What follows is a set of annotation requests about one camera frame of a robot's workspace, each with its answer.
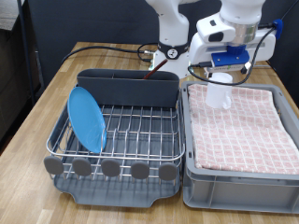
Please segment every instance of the dish towel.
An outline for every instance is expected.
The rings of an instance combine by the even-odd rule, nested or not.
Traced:
[[[232,89],[232,107],[206,105],[206,86],[189,86],[195,167],[299,174],[299,152],[285,131],[271,91]]]

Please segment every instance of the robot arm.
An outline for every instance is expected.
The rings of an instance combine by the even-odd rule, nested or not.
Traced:
[[[177,74],[180,78],[187,76],[189,65],[187,18],[178,12],[178,5],[199,0],[146,0],[159,17],[159,44],[154,54],[153,67],[168,59],[160,70]]]
[[[265,0],[221,0],[221,11],[197,22],[190,47],[192,64],[201,64],[206,74],[244,70],[269,30],[258,30]],[[274,53],[275,32],[267,36],[255,61],[266,61]]]
[[[188,42],[189,22],[178,12],[178,5],[199,0],[146,0],[157,12],[160,25],[159,41],[168,46]]]

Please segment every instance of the blue plate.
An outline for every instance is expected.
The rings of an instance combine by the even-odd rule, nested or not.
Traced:
[[[69,94],[67,112],[79,142],[91,152],[100,153],[103,130],[103,148],[106,146],[106,124],[92,95],[81,87],[74,88]]]

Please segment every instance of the blue plastic bracket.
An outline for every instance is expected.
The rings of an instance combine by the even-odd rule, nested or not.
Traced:
[[[273,24],[275,25],[275,28],[277,29],[277,33],[276,33],[275,37],[277,39],[280,39],[282,30],[283,30],[283,21],[281,19],[274,20]]]
[[[249,61],[249,53],[246,51],[246,46],[241,47],[227,47],[227,52],[212,53],[212,59],[216,67],[242,64]]]

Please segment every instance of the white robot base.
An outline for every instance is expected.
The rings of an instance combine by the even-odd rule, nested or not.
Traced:
[[[152,64],[149,67],[149,70],[152,70],[164,59],[166,59],[165,55],[157,50],[153,55]],[[159,71],[171,72],[176,74],[179,78],[185,78],[187,75],[189,75],[189,72],[187,70],[189,64],[189,52],[185,52],[181,54],[176,60],[168,60],[168,62],[164,66],[162,66]]]

